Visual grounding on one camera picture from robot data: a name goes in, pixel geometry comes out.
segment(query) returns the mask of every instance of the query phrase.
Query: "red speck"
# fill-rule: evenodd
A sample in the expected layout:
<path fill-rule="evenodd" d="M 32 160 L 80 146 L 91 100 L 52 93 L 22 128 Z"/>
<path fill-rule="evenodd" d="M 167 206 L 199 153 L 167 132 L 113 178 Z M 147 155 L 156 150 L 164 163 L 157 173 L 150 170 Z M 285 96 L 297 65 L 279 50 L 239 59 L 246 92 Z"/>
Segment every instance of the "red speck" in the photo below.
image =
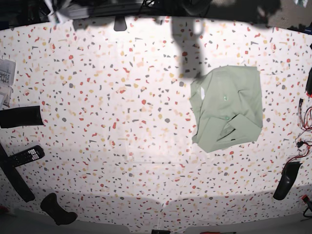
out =
<path fill-rule="evenodd" d="M 130 71 L 127 70 L 127 68 L 123 67 L 123 69 L 125 70 L 126 73 L 130 73 Z"/>

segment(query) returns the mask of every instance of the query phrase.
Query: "black remote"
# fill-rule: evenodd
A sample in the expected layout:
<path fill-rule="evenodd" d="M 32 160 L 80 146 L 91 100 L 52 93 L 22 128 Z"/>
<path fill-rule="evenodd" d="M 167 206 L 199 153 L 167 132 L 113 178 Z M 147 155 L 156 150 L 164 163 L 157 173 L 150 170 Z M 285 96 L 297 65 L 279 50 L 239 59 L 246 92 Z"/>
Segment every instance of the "black remote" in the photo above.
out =
<path fill-rule="evenodd" d="M 7 158 L 6 163 L 11 164 L 13 167 L 18 167 L 29 162 L 36 161 L 44 157 L 43 149 L 36 145 L 27 150 L 14 154 Z"/>

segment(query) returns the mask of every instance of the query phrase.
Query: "black object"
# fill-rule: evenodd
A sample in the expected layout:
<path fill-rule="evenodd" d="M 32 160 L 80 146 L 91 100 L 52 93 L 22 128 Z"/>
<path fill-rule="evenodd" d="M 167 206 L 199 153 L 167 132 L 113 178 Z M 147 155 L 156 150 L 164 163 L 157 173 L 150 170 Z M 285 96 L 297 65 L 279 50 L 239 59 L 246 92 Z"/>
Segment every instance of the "black object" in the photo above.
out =
<path fill-rule="evenodd" d="M 309 77 L 308 77 L 308 81 L 307 81 L 306 91 L 307 91 L 308 95 L 312 94 L 312 68 L 311 68 L 311 70 L 309 72 Z"/>
<path fill-rule="evenodd" d="M 21 156 L 15 157 L 15 155 L 13 155 L 12 157 L 15 159 L 18 159 L 18 161 L 21 161 L 21 162 L 23 161 Z M 16 164 L 16 163 L 11 164 L 11 161 L 14 161 L 14 160 L 11 160 L 10 157 L 8 157 L 4 148 L 0 144 L 0 167 L 2 168 L 4 174 L 8 178 L 9 182 L 12 184 L 13 188 L 16 190 L 16 192 L 20 195 L 20 197 L 25 202 L 34 200 L 35 195 L 29 189 L 29 187 L 27 186 L 27 184 L 25 183 L 23 178 L 20 176 L 18 171 L 15 169 L 14 165 L 18 165 L 18 164 Z"/>
<path fill-rule="evenodd" d="M 0 127 L 43 125 L 40 106 L 19 107 L 0 111 Z"/>
<path fill-rule="evenodd" d="M 303 144 L 304 144 L 303 141 L 297 142 L 297 147 L 300 148 L 301 146 L 303 146 Z"/>
<path fill-rule="evenodd" d="M 170 234 L 170 231 L 152 230 L 152 234 Z"/>
<path fill-rule="evenodd" d="M 67 212 L 58 204 L 57 195 L 51 193 L 44 198 L 40 208 L 46 212 L 57 225 L 66 225 L 74 222 L 77 218 L 75 212 Z"/>
<path fill-rule="evenodd" d="M 18 167 L 29 162 L 36 161 L 44 157 L 43 149 L 36 145 L 27 150 L 14 154 L 6 160 L 6 163 L 10 163 L 13 167 Z"/>
<path fill-rule="evenodd" d="M 312 212 L 312 202 L 310 202 L 310 199 L 308 198 L 307 195 L 304 195 L 301 199 L 304 201 L 304 203 L 306 203 L 308 205 L 308 207 L 305 209 L 305 211 L 303 213 L 303 216 L 305 218 L 312 218 L 312 216 L 306 215 L 308 210 L 310 210 Z"/>
<path fill-rule="evenodd" d="M 116 32 L 127 30 L 126 19 L 124 16 L 115 16 L 114 30 Z"/>
<path fill-rule="evenodd" d="M 287 196 L 289 190 L 297 178 L 301 164 L 302 163 L 300 162 L 289 162 L 285 165 L 282 171 L 282 178 L 278 183 L 278 186 L 273 195 L 276 200 L 281 201 Z"/>

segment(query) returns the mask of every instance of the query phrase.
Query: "cable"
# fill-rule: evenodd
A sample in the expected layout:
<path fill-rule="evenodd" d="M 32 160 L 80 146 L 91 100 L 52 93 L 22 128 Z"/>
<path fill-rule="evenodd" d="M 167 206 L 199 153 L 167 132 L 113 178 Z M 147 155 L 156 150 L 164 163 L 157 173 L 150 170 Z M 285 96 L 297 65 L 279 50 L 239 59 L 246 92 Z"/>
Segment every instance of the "cable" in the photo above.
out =
<path fill-rule="evenodd" d="M 305 209 L 305 211 L 303 212 L 303 216 L 305 217 L 305 218 L 312 218 L 312 216 L 308 216 L 308 215 L 306 215 L 306 212 L 309 210 L 309 208 L 306 208 Z"/>
<path fill-rule="evenodd" d="M 299 105 L 298 105 L 298 119 L 299 119 L 298 126 L 303 130 L 303 132 L 300 133 L 299 136 L 295 139 L 295 143 L 296 143 L 296 146 L 298 147 L 299 154 L 290 158 L 286 162 L 285 166 L 288 163 L 294 161 L 295 159 L 306 157 L 311 153 L 312 141 L 305 141 L 305 140 L 300 139 L 300 141 L 297 142 L 297 139 L 301 137 L 302 134 L 304 134 L 305 132 L 310 132 L 310 133 L 312 132 L 312 106 L 310 106 L 306 110 L 304 117 L 302 117 L 302 103 L 303 103 L 303 99 L 300 99 Z M 306 146 L 305 151 L 300 150 L 300 147 L 302 147 L 303 145 Z"/>

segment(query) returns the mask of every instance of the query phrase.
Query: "light green shirt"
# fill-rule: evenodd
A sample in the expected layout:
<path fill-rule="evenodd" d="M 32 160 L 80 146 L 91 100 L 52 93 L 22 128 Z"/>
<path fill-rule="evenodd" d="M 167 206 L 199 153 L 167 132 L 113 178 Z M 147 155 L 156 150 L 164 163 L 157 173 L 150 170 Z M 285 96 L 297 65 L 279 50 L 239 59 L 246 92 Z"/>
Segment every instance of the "light green shirt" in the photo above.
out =
<path fill-rule="evenodd" d="M 257 141 L 262 128 L 260 75 L 256 67 L 225 66 L 191 84 L 197 122 L 193 142 L 206 152 Z"/>

